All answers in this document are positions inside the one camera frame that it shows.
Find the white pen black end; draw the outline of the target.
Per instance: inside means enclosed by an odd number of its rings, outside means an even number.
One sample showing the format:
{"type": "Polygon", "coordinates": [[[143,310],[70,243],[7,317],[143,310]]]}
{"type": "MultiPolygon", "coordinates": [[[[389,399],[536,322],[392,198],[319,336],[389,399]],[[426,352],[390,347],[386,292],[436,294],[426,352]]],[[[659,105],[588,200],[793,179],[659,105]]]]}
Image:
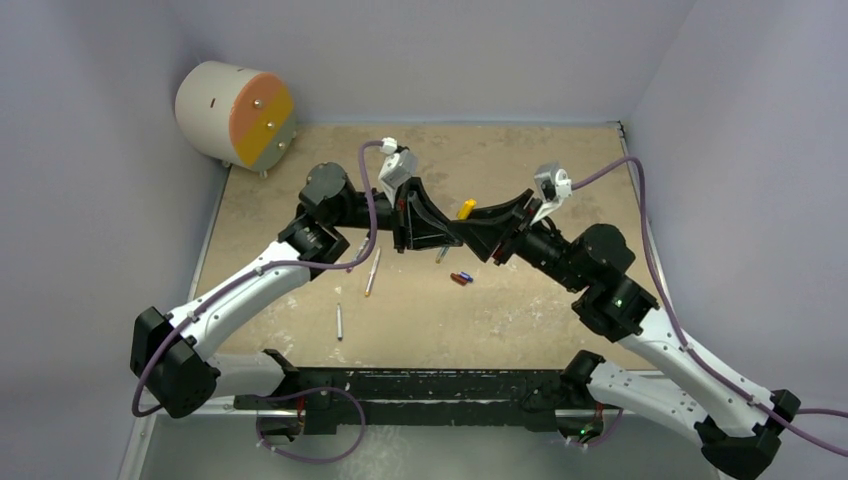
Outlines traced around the white pen black end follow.
{"type": "Polygon", "coordinates": [[[344,339],[344,311],[341,303],[336,305],[336,338],[340,342],[344,339]]]}

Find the yellow pen cap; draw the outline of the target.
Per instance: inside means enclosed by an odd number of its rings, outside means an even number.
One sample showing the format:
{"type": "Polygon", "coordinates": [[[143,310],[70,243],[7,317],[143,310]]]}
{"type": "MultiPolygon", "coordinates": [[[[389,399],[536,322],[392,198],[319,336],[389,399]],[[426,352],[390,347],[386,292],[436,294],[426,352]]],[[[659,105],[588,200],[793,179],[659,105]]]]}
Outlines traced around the yellow pen cap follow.
{"type": "Polygon", "coordinates": [[[475,199],[470,198],[470,199],[466,200],[463,203],[463,205],[461,206],[461,208],[459,209],[459,211],[457,212],[456,218],[458,220],[466,220],[469,217],[469,215],[473,212],[476,205],[477,205],[477,202],[476,202],[475,199]]]}

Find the white pen orange tip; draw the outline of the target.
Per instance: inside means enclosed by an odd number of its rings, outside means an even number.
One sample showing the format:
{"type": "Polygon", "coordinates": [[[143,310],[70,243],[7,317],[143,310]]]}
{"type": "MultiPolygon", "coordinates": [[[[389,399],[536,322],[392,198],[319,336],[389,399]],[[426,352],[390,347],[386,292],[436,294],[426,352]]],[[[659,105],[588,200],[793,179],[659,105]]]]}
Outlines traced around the white pen orange tip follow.
{"type": "Polygon", "coordinates": [[[438,252],[438,254],[437,254],[437,256],[436,256],[435,263],[436,263],[436,264],[441,264],[441,263],[442,263],[442,261],[444,260],[444,258],[445,258],[445,256],[447,255],[447,253],[448,253],[448,252],[449,252],[449,247],[448,247],[448,246],[442,247],[442,248],[439,250],[439,252],[438,252]]]}

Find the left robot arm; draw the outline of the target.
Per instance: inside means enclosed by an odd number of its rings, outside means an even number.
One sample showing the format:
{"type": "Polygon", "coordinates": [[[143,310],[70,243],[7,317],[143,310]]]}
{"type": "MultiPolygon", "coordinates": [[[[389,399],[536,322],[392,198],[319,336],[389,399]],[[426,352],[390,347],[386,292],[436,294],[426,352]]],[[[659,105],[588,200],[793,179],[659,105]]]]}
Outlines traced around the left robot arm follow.
{"type": "Polygon", "coordinates": [[[381,191],[359,191],[341,165],[315,166],[296,216],[254,260],[166,313],[155,307],[140,313],[130,354],[138,378],[133,414],[163,410],[179,419],[219,395],[228,374],[213,359],[222,344],[277,299],[325,272],[365,262],[377,249],[379,231],[391,232],[400,252],[462,245],[412,171],[398,159],[385,171],[381,191]]]}

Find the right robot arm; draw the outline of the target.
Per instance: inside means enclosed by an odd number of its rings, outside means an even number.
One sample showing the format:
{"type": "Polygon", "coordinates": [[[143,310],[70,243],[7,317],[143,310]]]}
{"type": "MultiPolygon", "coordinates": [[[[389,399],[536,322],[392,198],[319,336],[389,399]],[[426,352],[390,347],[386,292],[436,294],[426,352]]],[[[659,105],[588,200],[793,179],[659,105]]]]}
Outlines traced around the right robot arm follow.
{"type": "Polygon", "coordinates": [[[448,232],[482,261],[518,256],[577,294],[572,309],[584,326],[647,360],[672,383],[655,386],[582,351],[561,381],[564,399],[576,407],[595,399],[630,410],[694,443],[722,473],[758,478],[775,459],[799,399],[746,379],[689,336],[628,276],[635,255],[616,227],[595,224],[567,240],[540,218],[545,208],[524,193],[449,222],[448,232]]]}

